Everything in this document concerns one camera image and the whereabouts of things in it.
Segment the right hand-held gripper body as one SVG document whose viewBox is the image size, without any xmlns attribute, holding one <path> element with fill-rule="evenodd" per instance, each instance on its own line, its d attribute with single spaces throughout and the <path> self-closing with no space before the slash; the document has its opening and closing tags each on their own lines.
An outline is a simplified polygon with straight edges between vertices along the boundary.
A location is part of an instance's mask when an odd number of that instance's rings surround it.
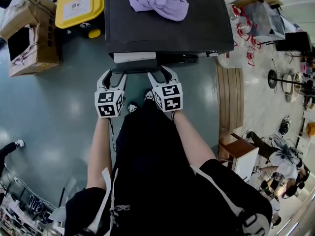
<svg viewBox="0 0 315 236">
<path fill-rule="evenodd" d="M 153 94 L 158 107 L 165 113 L 183 108 L 183 91 L 180 82 L 163 83 L 163 86 L 153 88 Z"/>
</svg>

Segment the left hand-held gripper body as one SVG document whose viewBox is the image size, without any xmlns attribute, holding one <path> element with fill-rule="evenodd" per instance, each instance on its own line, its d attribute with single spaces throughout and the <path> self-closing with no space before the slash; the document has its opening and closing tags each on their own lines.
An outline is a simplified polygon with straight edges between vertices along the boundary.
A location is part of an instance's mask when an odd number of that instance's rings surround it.
<svg viewBox="0 0 315 236">
<path fill-rule="evenodd" d="M 94 104 L 99 118 L 118 117 L 124 104 L 124 90 L 98 91 L 94 93 Z"/>
</svg>

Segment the white and black detergent drawer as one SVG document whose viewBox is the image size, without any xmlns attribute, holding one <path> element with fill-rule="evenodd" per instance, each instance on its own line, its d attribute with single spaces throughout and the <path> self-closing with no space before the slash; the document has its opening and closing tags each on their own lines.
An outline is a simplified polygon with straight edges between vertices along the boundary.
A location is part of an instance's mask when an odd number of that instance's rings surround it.
<svg viewBox="0 0 315 236">
<path fill-rule="evenodd" d="M 156 52 L 114 53 L 115 73 L 144 73 L 158 70 Z"/>
</svg>

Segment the person's left forearm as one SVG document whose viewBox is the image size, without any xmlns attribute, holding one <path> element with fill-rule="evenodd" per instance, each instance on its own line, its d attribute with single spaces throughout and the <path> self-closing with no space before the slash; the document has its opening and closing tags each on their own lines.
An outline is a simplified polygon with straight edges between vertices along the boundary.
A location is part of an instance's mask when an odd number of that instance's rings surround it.
<svg viewBox="0 0 315 236">
<path fill-rule="evenodd" d="M 102 171 L 106 168 L 112 176 L 109 119 L 98 118 L 89 156 L 86 188 L 97 187 L 106 190 L 102 175 Z"/>
</svg>

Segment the person's right forearm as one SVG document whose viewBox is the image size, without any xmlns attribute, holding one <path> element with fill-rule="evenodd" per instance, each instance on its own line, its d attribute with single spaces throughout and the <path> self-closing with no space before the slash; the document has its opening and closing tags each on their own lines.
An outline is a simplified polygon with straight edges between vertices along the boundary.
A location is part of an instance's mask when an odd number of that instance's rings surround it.
<svg viewBox="0 0 315 236">
<path fill-rule="evenodd" d="M 215 154 L 202 139 L 182 111 L 175 111 L 173 121 L 180 136 L 187 160 L 191 166 L 200 168 L 205 162 L 216 159 Z"/>
</svg>

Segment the black washing machine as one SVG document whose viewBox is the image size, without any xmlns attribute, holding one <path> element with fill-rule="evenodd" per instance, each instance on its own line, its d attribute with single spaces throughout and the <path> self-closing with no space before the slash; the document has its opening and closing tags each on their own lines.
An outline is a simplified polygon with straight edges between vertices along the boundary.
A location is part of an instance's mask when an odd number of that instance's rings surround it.
<svg viewBox="0 0 315 236">
<path fill-rule="evenodd" d="M 107 52 L 163 53 L 174 61 L 177 54 L 223 54 L 234 49 L 231 24 L 224 0 L 187 0 L 188 13 L 175 22 L 155 11 L 135 12 L 129 0 L 105 0 Z"/>
</svg>

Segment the brown cardboard box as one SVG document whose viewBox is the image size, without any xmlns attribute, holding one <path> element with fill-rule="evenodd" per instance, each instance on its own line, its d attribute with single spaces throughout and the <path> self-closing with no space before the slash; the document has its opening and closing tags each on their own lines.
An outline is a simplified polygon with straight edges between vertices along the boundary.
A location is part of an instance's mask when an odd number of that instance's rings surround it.
<svg viewBox="0 0 315 236">
<path fill-rule="evenodd" d="M 51 0 L 12 0 L 0 20 L 9 50 L 9 76 L 35 75 L 58 66 L 61 51 Z"/>
</svg>

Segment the purple cloth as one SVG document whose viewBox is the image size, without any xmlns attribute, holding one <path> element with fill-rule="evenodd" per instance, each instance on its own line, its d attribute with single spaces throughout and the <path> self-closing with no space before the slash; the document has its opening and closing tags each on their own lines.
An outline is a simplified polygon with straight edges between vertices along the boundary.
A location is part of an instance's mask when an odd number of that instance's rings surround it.
<svg viewBox="0 0 315 236">
<path fill-rule="evenodd" d="M 136 12 L 155 11 L 175 22 L 184 20 L 189 9 L 187 0 L 129 0 L 129 3 Z"/>
</svg>

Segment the black bin with yellow lid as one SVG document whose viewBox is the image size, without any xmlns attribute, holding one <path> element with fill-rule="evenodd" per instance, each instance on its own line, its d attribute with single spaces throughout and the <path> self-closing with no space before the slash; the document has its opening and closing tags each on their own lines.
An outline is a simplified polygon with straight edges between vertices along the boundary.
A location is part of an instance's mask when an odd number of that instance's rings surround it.
<svg viewBox="0 0 315 236">
<path fill-rule="evenodd" d="M 56 27 L 86 38 L 105 34 L 105 0 L 57 0 Z"/>
</svg>

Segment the white bags with red ties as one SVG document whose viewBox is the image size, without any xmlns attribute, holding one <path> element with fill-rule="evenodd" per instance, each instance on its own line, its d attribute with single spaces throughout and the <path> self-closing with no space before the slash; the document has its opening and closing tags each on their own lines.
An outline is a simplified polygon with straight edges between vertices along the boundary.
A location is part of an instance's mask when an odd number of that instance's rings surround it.
<svg viewBox="0 0 315 236">
<path fill-rule="evenodd" d="M 244 9 L 234 4 L 228 4 L 228 15 L 234 40 L 234 49 L 218 56 L 218 62 L 223 68 L 254 67 L 254 56 L 262 44 L 251 33 L 257 28 Z"/>
</svg>

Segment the person's black clothing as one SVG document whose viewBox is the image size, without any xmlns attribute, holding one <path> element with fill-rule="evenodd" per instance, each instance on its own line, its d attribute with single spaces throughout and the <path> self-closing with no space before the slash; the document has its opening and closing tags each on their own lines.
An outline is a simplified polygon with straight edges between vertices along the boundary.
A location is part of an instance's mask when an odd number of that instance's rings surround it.
<svg viewBox="0 0 315 236">
<path fill-rule="evenodd" d="M 146 100 L 125 116 L 106 190 L 66 203 L 64 236 L 268 236 L 269 201 L 217 159 L 191 166 L 173 115 Z"/>
</svg>

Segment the wooden and white cabinet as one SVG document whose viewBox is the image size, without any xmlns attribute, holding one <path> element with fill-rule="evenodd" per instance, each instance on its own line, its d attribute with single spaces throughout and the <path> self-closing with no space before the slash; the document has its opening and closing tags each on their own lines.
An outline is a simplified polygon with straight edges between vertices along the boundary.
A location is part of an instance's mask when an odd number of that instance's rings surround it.
<svg viewBox="0 0 315 236">
<path fill-rule="evenodd" d="M 240 136 L 231 135 L 219 139 L 218 160 L 248 182 L 255 166 L 259 148 Z"/>
</svg>

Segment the black floor fan stand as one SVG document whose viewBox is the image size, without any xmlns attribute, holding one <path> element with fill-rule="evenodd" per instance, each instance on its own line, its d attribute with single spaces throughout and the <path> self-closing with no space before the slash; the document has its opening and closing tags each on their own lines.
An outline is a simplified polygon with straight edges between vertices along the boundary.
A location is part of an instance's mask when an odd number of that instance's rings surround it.
<svg viewBox="0 0 315 236">
<path fill-rule="evenodd" d="M 289 83 L 293 85 L 299 85 L 300 88 L 302 89 L 315 90 L 315 86 L 312 80 L 308 80 L 307 82 L 296 82 L 296 81 L 279 79 L 275 70 L 272 70 L 272 69 L 268 73 L 267 80 L 268 80 L 269 88 L 271 89 L 274 89 L 276 87 L 277 82 L 284 82 L 284 83 Z"/>
</svg>

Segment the clear plastic storage box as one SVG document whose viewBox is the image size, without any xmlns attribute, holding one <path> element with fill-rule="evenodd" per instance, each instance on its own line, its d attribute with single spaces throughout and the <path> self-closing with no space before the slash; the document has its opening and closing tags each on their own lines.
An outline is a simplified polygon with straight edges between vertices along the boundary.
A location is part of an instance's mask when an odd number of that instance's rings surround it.
<svg viewBox="0 0 315 236">
<path fill-rule="evenodd" d="M 253 23 L 251 34 L 259 42 L 285 39 L 283 20 L 268 3 L 257 0 L 244 6 L 244 12 Z"/>
</svg>

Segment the black printed bag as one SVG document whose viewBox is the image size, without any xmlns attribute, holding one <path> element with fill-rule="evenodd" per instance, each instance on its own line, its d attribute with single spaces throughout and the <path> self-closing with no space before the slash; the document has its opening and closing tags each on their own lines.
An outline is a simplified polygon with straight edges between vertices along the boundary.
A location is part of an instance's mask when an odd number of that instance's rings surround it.
<svg viewBox="0 0 315 236">
<path fill-rule="evenodd" d="M 38 215 L 44 209 L 43 201 L 35 195 L 30 195 L 30 199 L 28 202 L 28 211 L 31 215 Z"/>
</svg>

